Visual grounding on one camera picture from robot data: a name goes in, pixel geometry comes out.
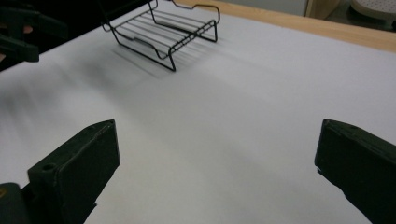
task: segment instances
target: wire rack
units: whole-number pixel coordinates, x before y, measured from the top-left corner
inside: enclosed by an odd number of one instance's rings
[[[102,26],[106,32],[115,36],[121,46],[176,71],[173,54],[193,39],[198,37],[210,42],[218,41],[220,11],[218,7],[211,5],[185,7],[174,1],[163,1],[162,4],[171,4],[176,10],[163,10],[158,0],[134,1],[135,9],[144,10],[116,22],[116,25],[112,24],[114,21],[111,20],[111,15],[125,11],[128,6],[108,10],[100,4],[106,20]],[[202,15],[197,17],[192,12],[198,7],[209,9],[206,12],[213,18],[208,19],[208,14],[204,18]]]

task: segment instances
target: wire dish rack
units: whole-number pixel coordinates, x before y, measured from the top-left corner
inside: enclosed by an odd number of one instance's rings
[[[111,32],[121,46],[172,71],[176,71],[173,54],[193,39],[198,37],[210,42],[218,41],[217,26],[220,22],[218,7],[203,4],[186,7],[174,1],[161,1],[159,4],[158,0],[128,3],[110,10],[99,2],[105,18],[103,29]],[[131,7],[131,4],[133,12],[137,11],[137,13],[132,13],[133,16],[130,17],[124,15],[112,20],[112,15],[127,11],[126,8]],[[194,13],[198,11],[195,10],[196,8],[208,10]]]

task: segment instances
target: gray floor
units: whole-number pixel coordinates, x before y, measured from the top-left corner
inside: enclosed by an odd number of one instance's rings
[[[367,27],[396,33],[391,21],[381,21],[361,15],[350,6],[350,0],[342,0],[340,6],[326,19],[344,24]]]

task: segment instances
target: round stool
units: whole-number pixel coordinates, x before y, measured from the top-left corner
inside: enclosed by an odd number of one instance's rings
[[[392,26],[396,29],[396,0],[351,0],[350,5],[362,15],[393,21]]]

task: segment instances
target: white tabletop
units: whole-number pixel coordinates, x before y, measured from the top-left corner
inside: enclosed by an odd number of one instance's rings
[[[98,28],[0,73],[0,183],[114,119],[121,165],[86,223],[369,223],[317,174],[323,119],[396,143],[396,54],[225,16],[170,72]]]

